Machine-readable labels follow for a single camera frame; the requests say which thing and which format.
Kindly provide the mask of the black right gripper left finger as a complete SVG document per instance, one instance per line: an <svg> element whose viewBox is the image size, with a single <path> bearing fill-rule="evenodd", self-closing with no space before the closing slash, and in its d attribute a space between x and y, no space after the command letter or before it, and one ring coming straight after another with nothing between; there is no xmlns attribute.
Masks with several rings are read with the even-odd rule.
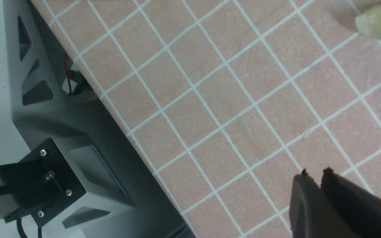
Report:
<svg viewBox="0 0 381 238"><path fill-rule="evenodd" d="M293 238L361 238L340 217L306 169L293 177L289 209Z"/></svg>

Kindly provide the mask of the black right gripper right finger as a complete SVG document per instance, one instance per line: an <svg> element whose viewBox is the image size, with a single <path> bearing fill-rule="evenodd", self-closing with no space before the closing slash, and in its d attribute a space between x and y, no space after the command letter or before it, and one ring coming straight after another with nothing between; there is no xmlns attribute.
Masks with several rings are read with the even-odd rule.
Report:
<svg viewBox="0 0 381 238"><path fill-rule="evenodd" d="M381 238L381 198L334 173L324 169L321 190L334 210L361 238Z"/></svg>

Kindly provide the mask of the grey robot base stand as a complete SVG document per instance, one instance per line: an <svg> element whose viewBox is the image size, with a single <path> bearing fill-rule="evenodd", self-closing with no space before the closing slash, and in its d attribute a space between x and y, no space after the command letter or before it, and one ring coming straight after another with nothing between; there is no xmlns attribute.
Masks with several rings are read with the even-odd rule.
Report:
<svg viewBox="0 0 381 238"><path fill-rule="evenodd" d="M67 98L53 74L26 0L3 0L13 123L34 150L52 139L85 187L61 212L44 209L46 238L192 238L174 208L95 93Z"/></svg>

